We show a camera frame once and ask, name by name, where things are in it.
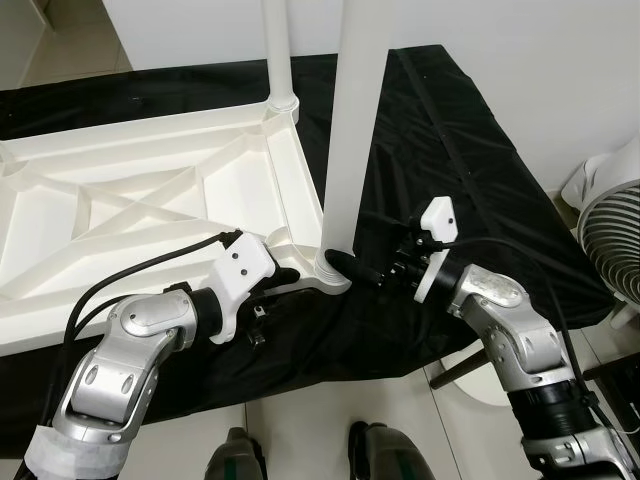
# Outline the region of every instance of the black fabric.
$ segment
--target black fabric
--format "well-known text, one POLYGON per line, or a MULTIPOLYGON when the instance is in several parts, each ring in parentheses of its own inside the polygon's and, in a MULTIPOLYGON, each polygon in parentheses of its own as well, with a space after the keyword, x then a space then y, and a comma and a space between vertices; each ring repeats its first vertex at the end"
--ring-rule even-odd
MULTIPOLYGON (((335 55, 295 58, 297 125, 322 201, 331 126, 335 55)), ((162 69, 0 92, 3 140, 262 101, 264 62, 162 69)), ((593 325, 612 298, 509 138, 467 77, 441 46, 391 51, 371 146, 362 210, 406 221, 417 205, 453 198, 459 238, 517 241, 553 279, 571 328, 593 325)), ((393 235, 358 226, 355 251, 383 269, 393 235)), ((527 260, 491 245, 456 250, 520 281, 535 308, 555 321, 543 283, 527 260)), ((147 421, 244 402, 328 380, 405 375, 467 346, 475 334, 410 292, 354 285, 339 297, 317 291, 283 295, 270 305, 266 346, 248 340, 197 342, 172 356, 147 421)), ((78 342, 79 358, 98 339, 78 342)), ((0 359, 0 455, 21 455, 31 436, 56 347, 0 359)))

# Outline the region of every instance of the floor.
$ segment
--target floor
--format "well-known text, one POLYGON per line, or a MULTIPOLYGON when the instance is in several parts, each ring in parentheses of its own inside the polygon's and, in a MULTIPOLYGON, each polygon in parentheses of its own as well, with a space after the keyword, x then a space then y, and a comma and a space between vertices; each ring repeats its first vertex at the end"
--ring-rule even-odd
POLYGON ((131 64, 101 0, 50 0, 47 32, 24 87, 127 72, 131 64))
MULTIPOLYGON (((55 33, 25 86, 131 70, 100 0, 51 0, 46 13, 55 33)), ((555 197, 563 218, 575 226, 575 215, 555 197)), ((640 351, 640 325, 636 320, 613 330, 603 321, 572 332, 572 339, 587 369, 640 351)), ((522 454, 510 408, 482 404, 455 384, 432 390, 429 379, 441 369, 436 362, 402 378, 323 383, 147 425, 120 479, 200 480, 232 426, 247 427, 262 444, 270 478, 347 479, 347 430, 356 420, 385 422, 405 432, 437 479, 537 479, 522 454)), ((0 478, 11 478, 17 465, 17 460, 0 460, 0 478)))

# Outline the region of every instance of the silver robotic arm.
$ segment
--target silver robotic arm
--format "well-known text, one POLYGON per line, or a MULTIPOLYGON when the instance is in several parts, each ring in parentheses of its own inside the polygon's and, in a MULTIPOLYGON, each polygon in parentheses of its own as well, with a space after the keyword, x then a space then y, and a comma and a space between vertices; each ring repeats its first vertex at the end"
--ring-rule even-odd
POLYGON ((617 432, 598 425, 551 324, 511 278, 469 265, 450 312, 480 337, 509 395, 529 463, 548 479, 633 480, 617 432))
POLYGON ((158 368, 196 334, 233 338, 240 305, 276 272, 265 246, 242 234, 213 263, 203 288, 177 285, 116 304, 100 344, 78 364, 52 421, 25 455, 38 478, 101 479, 119 474, 158 383, 158 368))

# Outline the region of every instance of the wall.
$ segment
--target wall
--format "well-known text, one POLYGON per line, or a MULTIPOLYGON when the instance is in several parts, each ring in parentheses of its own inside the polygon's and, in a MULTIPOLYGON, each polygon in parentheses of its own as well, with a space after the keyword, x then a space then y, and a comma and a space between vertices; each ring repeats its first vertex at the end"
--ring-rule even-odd
MULTIPOLYGON (((135 69, 264 57, 260 0, 104 0, 135 69)), ((637 0, 395 0, 393 47, 441 43, 546 190, 638 130, 637 0)), ((338 48, 339 0, 290 0, 292 53, 338 48)))
POLYGON ((31 0, 0 0, 0 90, 21 85, 44 30, 31 0))

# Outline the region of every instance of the black cable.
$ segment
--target black cable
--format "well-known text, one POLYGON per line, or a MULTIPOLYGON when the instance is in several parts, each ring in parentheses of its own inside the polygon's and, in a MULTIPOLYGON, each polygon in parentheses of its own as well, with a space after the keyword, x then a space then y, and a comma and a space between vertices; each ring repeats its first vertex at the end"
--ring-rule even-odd
POLYGON ((111 305, 115 305, 116 303, 124 300, 127 297, 130 297, 131 295, 120 295, 119 297, 113 297, 109 300, 107 300, 106 302, 101 303, 100 305, 98 305, 96 308, 94 308, 93 310, 91 310, 81 321, 80 323, 78 323, 78 325, 76 325, 76 328, 73 332, 73 339, 75 340, 78 335, 80 335, 80 332, 82 331, 82 329, 84 327, 87 326, 87 324, 93 320, 100 312, 102 312, 105 308, 109 308, 111 305))
POLYGON ((187 255, 189 253, 195 252, 196 250, 200 250, 202 248, 208 247, 220 240, 225 240, 231 236, 237 235, 236 232, 232 233, 220 233, 218 235, 214 235, 209 237, 201 242, 194 243, 188 247, 181 248, 179 250, 175 250, 173 252, 165 253, 164 255, 160 255, 158 257, 152 258, 150 260, 146 260, 144 262, 138 263, 137 265, 133 265, 132 267, 125 268, 109 277, 99 281, 91 288, 89 288, 78 300, 78 302, 73 307, 71 314, 69 315, 69 320, 67 321, 67 326, 64 332, 64 340, 62 342, 62 380, 66 380, 68 377, 69 371, 69 355, 71 352, 71 345, 74 339, 74 332, 76 328, 76 323, 78 322, 78 318, 80 317, 80 313, 82 309, 87 304, 87 302, 93 297, 96 293, 98 293, 103 288, 111 285, 118 280, 121 280, 129 275, 133 275, 147 268, 153 267, 160 263, 173 260, 174 258, 181 257, 183 255, 187 255))

